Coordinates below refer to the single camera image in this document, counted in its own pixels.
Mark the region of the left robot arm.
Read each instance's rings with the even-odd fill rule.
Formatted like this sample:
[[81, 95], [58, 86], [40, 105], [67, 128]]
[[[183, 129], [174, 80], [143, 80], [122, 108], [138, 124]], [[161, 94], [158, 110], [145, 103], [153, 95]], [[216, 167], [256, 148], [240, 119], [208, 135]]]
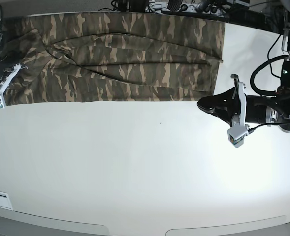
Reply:
[[[284, 33], [281, 36], [284, 54], [268, 58], [252, 72], [250, 86], [256, 95], [246, 95], [246, 85], [238, 75], [232, 74], [234, 87], [224, 93], [202, 98], [197, 103], [203, 112], [230, 125], [228, 139], [236, 148], [243, 145], [245, 137], [256, 130], [250, 128], [249, 123], [256, 124], [257, 128], [275, 125], [283, 132], [290, 133], [290, 0], [283, 0], [281, 4], [285, 8]], [[279, 60], [283, 61], [280, 86], [275, 91], [259, 89], [255, 85], [256, 75]]]

